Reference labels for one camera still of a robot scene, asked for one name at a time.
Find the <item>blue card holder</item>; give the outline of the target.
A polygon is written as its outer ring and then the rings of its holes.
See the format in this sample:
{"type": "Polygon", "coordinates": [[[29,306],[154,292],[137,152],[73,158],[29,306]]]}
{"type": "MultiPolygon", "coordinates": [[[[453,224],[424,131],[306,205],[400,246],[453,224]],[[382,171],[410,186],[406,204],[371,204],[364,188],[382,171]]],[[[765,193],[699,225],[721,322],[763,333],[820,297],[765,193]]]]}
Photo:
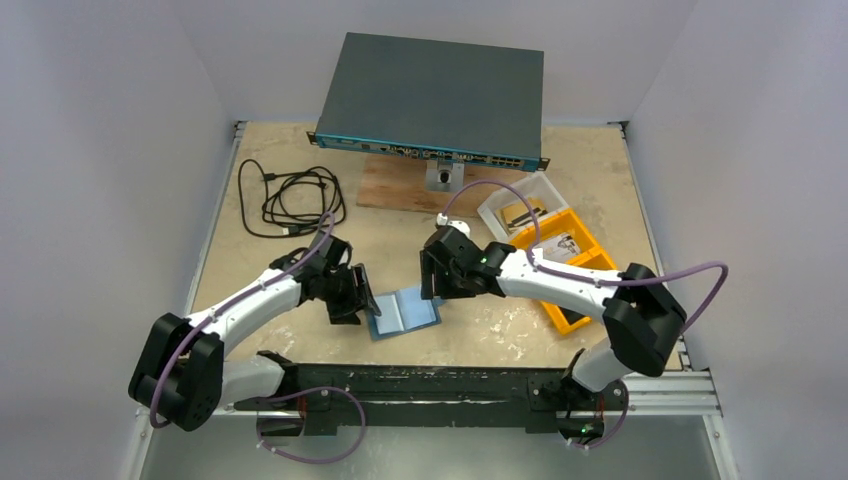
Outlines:
{"type": "Polygon", "coordinates": [[[440,297],[423,299],[421,286],[412,286],[375,297],[380,314],[366,313],[371,338],[379,341],[441,323],[440,297]]]}

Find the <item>gold cards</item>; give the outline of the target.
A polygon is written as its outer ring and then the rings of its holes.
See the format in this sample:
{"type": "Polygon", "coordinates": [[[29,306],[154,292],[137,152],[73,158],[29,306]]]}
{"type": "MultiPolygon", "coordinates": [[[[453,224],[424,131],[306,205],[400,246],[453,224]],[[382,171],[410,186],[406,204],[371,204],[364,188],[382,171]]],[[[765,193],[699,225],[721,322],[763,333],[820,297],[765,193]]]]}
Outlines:
{"type": "MultiPolygon", "coordinates": [[[[548,213],[545,204],[540,199],[530,197],[527,201],[537,218],[548,213]]],[[[533,223],[530,210],[526,208],[522,201],[514,202],[499,209],[498,218],[508,232],[514,232],[533,223]]]]}

